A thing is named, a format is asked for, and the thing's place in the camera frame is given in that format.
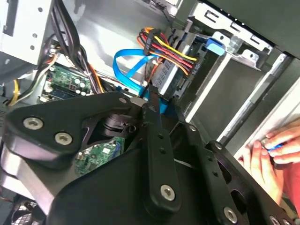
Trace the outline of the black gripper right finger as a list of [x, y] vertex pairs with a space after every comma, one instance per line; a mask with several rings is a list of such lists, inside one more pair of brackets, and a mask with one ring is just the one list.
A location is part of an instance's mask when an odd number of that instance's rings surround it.
[[293, 221], [216, 141], [202, 142], [199, 131], [174, 107], [181, 208], [179, 225], [291, 225]]

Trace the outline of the bare person hand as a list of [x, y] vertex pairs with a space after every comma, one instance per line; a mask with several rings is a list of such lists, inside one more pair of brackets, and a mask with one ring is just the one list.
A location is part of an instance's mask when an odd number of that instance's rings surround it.
[[276, 170], [271, 164], [268, 151], [259, 141], [253, 147], [244, 149], [238, 162], [262, 187], [262, 189], [277, 203], [280, 204], [284, 188], [282, 170]]
[[273, 130], [266, 135], [268, 140], [264, 144], [266, 149], [279, 148], [270, 151], [276, 164], [289, 164], [300, 162], [300, 119], [284, 127]]

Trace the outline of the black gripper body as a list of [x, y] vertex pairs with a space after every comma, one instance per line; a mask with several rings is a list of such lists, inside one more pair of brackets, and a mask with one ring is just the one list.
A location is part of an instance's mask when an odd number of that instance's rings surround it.
[[219, 225], [204, 178], [175, 163], [181, 207], [175, 213], [148, 212], [146, 167], [140, 150], [126, 153], [65, 186], [52, 202], [48, 225]]

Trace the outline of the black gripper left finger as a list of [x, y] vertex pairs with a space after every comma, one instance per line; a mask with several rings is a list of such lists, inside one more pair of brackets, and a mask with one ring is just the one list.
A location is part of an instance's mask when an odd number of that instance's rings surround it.
[[112, 91], [14, 109], [4, 118], [0, 164], [49, 213], [58, 193], [75, 180], [77, 153], [114, 137], [127, 138], [143, 153], [146, 208], [177, 212], [179, 181], [155, 90], [147, 102]]

